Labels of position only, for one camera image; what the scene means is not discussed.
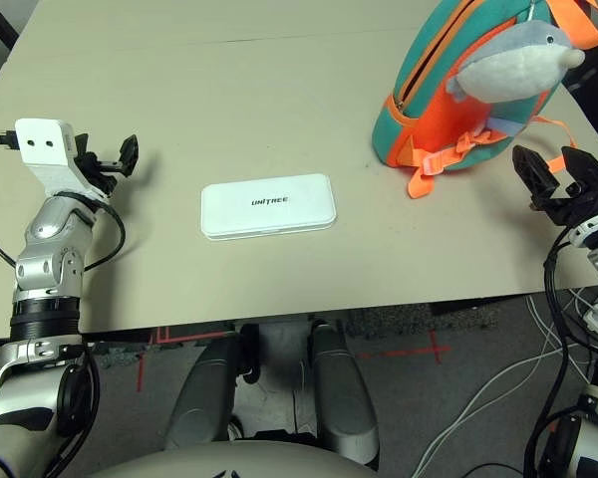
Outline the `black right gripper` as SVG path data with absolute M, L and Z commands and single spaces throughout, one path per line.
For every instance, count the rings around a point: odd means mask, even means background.
M 598 161 L 589 152 L 571 146 L 563 146 L 562 154 L 573 179 L 565 188 L 567 193 L 574 193 L 570 197 L 552 197 L 559 182 L 536 151 L 516 145 L 513 168 L 530 193 L 533 210 L 546 213 L 555 225 L 578 226 L 598 215 Z

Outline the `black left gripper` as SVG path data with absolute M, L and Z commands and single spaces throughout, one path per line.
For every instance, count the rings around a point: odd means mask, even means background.
M 129 177 L 135 170 L 139 160 L 138 138 L 132 134 L 124 139 L 117 161 L 99 161 L 94 152 L 87 151 L 88 139 L 89 135 L 85 132 L 75 136 L 75 163 L 92 186 L 105 197 L 110 197 L 118 184 L 113 174 L 119 173 Z

